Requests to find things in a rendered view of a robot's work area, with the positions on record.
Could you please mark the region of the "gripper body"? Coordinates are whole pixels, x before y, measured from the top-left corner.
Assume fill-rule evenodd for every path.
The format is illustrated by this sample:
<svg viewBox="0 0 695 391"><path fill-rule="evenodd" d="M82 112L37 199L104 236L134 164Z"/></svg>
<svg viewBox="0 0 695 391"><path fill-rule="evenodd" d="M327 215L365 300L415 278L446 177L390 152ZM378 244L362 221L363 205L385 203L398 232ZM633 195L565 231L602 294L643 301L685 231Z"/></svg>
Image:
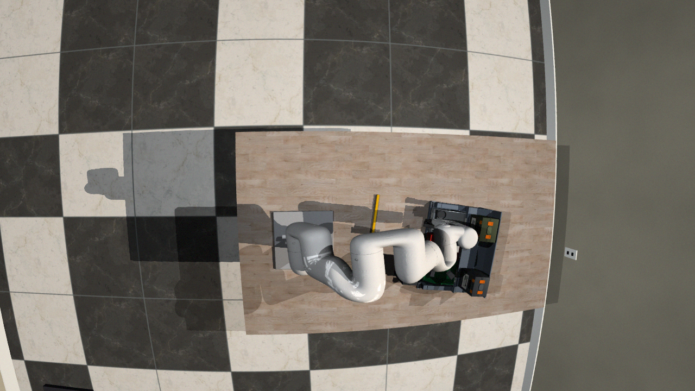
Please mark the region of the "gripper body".
<svg viewBox="0 0 695 391"><path fill-rule="evenodd" d="M451 222L451 220L443 220L443 219L433 219L432 220L432 224L434 225L434 227L436 225L439 225L439 224L448 224L449 222Z"/></svg>

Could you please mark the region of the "red open bin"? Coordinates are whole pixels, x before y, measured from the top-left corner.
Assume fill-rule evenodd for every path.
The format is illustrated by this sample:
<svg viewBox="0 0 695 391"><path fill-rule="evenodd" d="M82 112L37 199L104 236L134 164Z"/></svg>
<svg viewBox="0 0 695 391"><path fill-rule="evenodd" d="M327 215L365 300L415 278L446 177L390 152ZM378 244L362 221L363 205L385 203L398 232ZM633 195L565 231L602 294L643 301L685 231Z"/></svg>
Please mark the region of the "red open bin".
<svg viewBox="0 0 695 391"><path fill-rule="evenodd" d="M427 238L426 238L426 240L431 241L431 242L434 242L434 234L431 233L431 232L428 232L428 233L427 233ZM456 259L456 261L458 261L458 257L459 257L459 252L457 253L457 259Z"/></svg>

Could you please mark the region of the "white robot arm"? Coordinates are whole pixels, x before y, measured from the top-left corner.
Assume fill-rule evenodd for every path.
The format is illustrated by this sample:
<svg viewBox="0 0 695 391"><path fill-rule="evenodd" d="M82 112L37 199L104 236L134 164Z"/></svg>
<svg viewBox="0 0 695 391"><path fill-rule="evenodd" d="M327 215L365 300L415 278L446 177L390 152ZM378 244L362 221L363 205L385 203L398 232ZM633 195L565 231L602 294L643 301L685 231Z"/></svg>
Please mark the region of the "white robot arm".
<svg viewBox="0 0 695 391"><path fill-rule="evenodd" d="M386 286L384 247L393 247L397 277L404 283L415 283L430 270L449 270L459 247L469 249L478 241L473 228L455 221L436 225L433 234L434 242L425 240L414 228L358 235L350 242L352 269L333 254L332 235L324 226L295 222L287 226L282 238L286 238L294 273L315 278L344 299L374 302Z"/></svg>

